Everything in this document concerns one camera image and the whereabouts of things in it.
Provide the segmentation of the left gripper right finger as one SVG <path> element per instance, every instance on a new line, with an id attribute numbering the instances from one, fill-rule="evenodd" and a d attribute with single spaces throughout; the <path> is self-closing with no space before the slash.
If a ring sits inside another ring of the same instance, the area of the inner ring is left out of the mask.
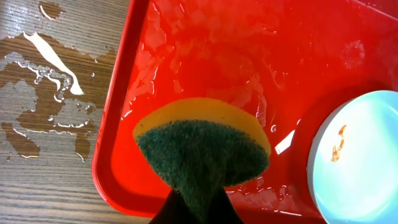
<path id="1" fill-rule="evenodd" d="M 243 224 L 227 193 L 219 189 L 212 198 L 208 212 L 209 224 Z"/>

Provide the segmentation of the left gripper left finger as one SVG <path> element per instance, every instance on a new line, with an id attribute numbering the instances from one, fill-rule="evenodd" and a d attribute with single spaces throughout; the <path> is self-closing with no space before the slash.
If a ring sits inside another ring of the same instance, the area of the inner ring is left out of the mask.
<path id="1" fill-rule="evenodd" d="M 149 224 L 186 224 L 190 211 L 179 191 L 171 190 L 162 208 Z"/>

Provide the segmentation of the green and orange sponge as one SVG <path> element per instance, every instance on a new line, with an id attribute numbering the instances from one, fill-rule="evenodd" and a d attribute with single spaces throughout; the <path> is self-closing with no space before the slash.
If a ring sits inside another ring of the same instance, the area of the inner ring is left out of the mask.
<path id="1" fill-rule="evenodd" d="M 133 136 L 152 170 L 202 223 L 219 190 L 261 175 L 271 147 L 257 118 L 212 98 L 173 101 L 143 117 Z"/>

